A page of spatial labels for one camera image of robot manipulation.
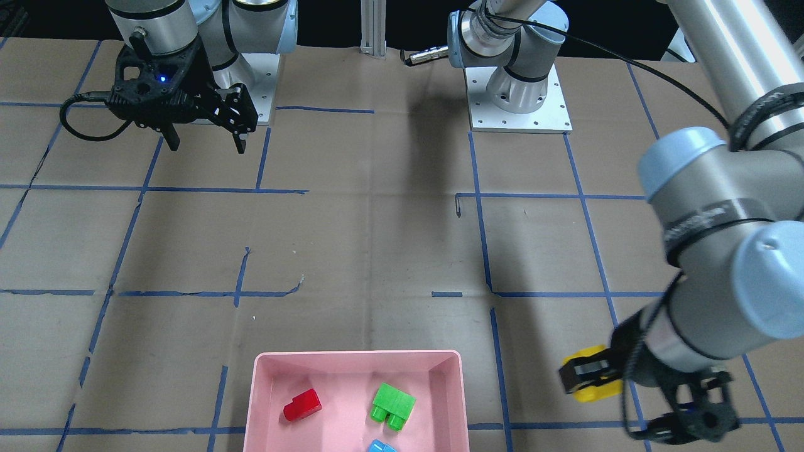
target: white mounting plate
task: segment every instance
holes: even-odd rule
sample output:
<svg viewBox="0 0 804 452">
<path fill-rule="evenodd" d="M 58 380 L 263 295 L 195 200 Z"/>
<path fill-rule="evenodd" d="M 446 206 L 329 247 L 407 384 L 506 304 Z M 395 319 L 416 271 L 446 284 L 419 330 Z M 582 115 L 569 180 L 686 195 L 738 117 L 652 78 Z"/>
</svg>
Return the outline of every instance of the white mounting plate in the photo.
<svg viewBox="0 0 804 452">
<path fill-rule="evenodd" d="M 254 86 L 248 87 L 256 112 L 259 113 L 257 124 L 267 125 L 271 121 L 274 108 L 274 96 L 279 81 L 279 64 L 281 55 L 275 53 L 244 53 L 243 57 L 254 70 Z"/>
<path fill-rule="evenodd" d="M 556 66 L 548 75 L 548 94 L 542 107 L 533 113 L 516 114 L 500 109 L 486 92 L 491 74 L 497 68 L 466 68 L 466 97 L 472 130 L 521 134 L 562 134 L 572 132 L 572 121 L 558 81 Z"/>
</svg>

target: blurry robot arm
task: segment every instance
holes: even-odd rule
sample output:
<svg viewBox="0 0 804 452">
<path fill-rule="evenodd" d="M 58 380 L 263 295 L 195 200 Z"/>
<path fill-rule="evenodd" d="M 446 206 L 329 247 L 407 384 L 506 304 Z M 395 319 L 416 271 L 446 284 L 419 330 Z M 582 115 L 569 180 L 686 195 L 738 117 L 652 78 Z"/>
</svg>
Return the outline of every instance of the blurry robot arm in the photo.
<svg viewBox="0 0 804 452">
<path fill-rule="evenodd" d="M 621 323 L 609 348 L 568 359 L 560 377 L 590 401 L 619 379 L 659 387 L 672 413 L 630 434 L 683 444 L 739 426 L 724 361 L 804 335 L 804 66 L 761 0 L 667 3 L 730 136 L 683 129 L 642 158 L 667 261 L 685 278 Z M 684 386 L 691 403 L 679 403 Z"/>
<path fill-rule="evenodd" d="M 296 44 L 296 0 L 106 0 L 125 41 L 109 92 L 77 95 L 70 105 L 103 101 L 115 116 L 161 133 L 177 150 L 174 124 L 199 119 L 225 128 L 239 153 L 256 130 L 249 94 L 256 75 L 242 53 L 282 53 Z"/>
</svg>

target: pink bin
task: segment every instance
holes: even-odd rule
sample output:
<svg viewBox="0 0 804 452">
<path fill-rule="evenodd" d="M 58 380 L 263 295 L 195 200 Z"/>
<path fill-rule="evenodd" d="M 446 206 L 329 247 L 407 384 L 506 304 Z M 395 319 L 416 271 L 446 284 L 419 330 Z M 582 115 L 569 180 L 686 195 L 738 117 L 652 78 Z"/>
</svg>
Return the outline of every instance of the pink bin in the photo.
<svg viewBox="0 0 804 452">
<path fill-rule="evenodd" d="M 416 398 L 399 433 L 369 416 L 381 383 Z M 282 409 L 313 388 L 323 409 L 287 422 Z M 457 351 L 263 353 L 254 361 L 244 452 L 366 452 L 375 439 L 399 452 L 469 452 Z"/>
</svg>

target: metal post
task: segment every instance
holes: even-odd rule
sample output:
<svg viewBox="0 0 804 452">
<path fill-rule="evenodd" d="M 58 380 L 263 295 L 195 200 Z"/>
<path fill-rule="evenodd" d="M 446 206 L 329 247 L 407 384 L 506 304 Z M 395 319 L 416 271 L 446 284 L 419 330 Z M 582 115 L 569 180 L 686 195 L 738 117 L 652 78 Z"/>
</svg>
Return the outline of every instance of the metal post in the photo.
<svg viewBox="0 0 804 452">
<path fill-rule="evenodd" d="M 804 64 L 762 0 L 669 0 L 667 4 L 730 121 L 766 93 L 804 82 Z M 754 131 L 749 147 L 802 123 L 804 109 L 773 117 Z M 774 145 L 786 146 L 801 133 L 791 133 Z"/>
<path fill-rule="evenodd" d="M 360 51 L 385 59 L 385 0 L 360 0 L 362 4 L 363 40 Z"/>
</svg>

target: green block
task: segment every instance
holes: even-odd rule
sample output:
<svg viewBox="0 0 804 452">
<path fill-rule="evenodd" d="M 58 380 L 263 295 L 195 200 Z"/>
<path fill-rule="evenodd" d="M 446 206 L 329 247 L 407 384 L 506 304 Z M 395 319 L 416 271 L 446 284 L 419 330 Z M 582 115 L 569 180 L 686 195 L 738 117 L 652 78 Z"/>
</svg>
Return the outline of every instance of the green block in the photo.
<svg viewBox="0 0 804 452">
<path fill-rule="evenodd" d="M 413 411 L 416 398 L 394 388 L 390 384 L 382 383 L 374 397 L 371 408 L 371 419 L 383 422 L 388 418 L 388 426 L 397 432 L 402 430 L 405 422 Z"/>
</svg>

